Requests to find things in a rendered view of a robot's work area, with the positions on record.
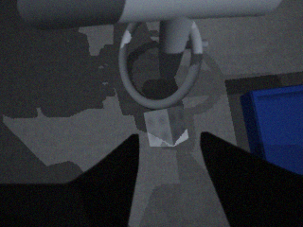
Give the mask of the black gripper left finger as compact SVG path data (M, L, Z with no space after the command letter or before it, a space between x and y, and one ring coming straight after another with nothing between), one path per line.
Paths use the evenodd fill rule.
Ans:
M0 227L128 227L139 166L132 134L68 183L0 183Z

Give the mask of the grey horizontal cylinder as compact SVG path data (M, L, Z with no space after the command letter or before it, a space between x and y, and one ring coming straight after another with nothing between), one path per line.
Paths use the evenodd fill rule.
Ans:
M39 30L160 22L158 75L174 79L194 19L269 14L282 0L17 0L17 10Z

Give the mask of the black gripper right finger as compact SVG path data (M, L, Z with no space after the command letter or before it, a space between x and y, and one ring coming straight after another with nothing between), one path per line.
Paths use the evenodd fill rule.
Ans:
M230 227L303 227L303 175L208 131L200 146Z

